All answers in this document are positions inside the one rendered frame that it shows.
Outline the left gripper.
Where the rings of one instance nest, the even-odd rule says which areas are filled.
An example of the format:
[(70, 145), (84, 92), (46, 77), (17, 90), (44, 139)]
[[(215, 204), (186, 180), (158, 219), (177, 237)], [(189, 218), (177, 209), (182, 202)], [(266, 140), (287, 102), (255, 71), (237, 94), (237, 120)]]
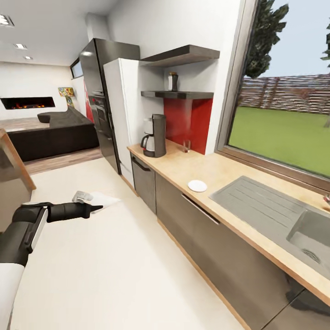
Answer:
[(63, 203), (64, 205), (64, 217), (62, 220), (71, 220), (76, 218), (90, 218), (90, 212), (96, 211), (103, 208), (103, 205), (95, 205), (92, 206), (87, 202), (80, 203), (80, 202), (68, 202)]

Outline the bottle of coffee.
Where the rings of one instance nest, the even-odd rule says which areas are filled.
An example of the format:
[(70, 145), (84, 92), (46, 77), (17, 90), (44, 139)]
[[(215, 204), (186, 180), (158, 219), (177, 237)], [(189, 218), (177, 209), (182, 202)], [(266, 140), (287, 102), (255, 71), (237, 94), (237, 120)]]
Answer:
[(177, 88), (178, 74), (176, 72), (171, 72), (168, 77), (169, 77), (168, 91), (173, 91), (173, 92), (178, 91), (178, 88)]

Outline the paper coffee filter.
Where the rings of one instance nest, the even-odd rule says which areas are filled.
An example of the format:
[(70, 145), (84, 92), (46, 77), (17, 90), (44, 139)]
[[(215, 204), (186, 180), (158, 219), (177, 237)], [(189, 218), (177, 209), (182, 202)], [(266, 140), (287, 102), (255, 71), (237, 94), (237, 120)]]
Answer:
[(93, 196), (93, 199), (89, 202), (89, 204), (92, 206), (103, 205), (103, 208), (96, 211), (91, 211), (90, 214), (96, 214), (102, 211), (103, 209), (120, 201), (120, 199), (109, 197), (95, 190), (91, 193), (91, 195)]

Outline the saucer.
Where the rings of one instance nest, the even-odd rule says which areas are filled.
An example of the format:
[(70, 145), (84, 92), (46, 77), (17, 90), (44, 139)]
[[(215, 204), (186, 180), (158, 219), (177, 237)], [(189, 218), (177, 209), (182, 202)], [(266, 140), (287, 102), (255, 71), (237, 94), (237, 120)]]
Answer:
[(198, 180), (190, 181), (188, 183), (188, 186), (192, 190), (197, 191), (197, 192), (205, 191), (207, 189), (207, 185), (205, 184), (205, 182), (198, 181)]

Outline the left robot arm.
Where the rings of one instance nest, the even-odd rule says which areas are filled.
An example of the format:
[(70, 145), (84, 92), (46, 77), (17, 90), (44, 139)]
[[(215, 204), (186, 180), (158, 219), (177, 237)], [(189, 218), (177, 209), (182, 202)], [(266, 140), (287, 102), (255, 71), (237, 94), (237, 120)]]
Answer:
[(32, 253), (45, 223), (90, 218), (103, 208), (89, 203), (94, 196), (77, 191), (72, 203), (28, 202), (21, 204), (5, 232), (0, 232), (0, 330), (7, 330), (11, 308), (21, 282), (29, 253)]

